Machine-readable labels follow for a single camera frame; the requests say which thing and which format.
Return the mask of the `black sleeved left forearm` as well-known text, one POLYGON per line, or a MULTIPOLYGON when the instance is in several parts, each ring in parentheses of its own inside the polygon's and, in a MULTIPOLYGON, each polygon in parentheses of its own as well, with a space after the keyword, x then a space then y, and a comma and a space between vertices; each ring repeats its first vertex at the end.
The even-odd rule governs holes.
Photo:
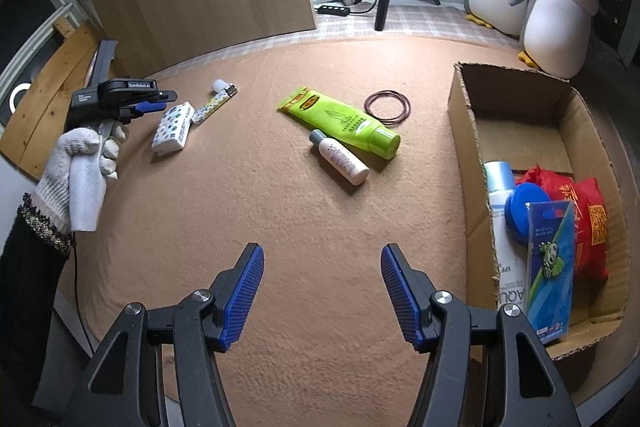
POLYGON ((72 248, 67 225, 23 196, 1 255, 1 374, 18 403, 35 398, 54 297, 72 248))

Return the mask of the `white gloved left hand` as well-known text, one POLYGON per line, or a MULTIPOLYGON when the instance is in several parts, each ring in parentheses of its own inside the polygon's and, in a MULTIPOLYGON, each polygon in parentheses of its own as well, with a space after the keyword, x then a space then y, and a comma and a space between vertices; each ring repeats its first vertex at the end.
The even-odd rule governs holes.
MULTIPOLYGON (((104 140, 99 160, 101 176, 107 185, 118 179, 117 159, 120 147, 128 138, 127 130, 119 122, 104 140)), ((62 134, 48 159, 42 177, 32 193, 32 203, 48 218, 59 232, 70 231, 70 165, 77 155, 92 155, 99 148, 101 137, 90 128, 76 128, 62 134)))

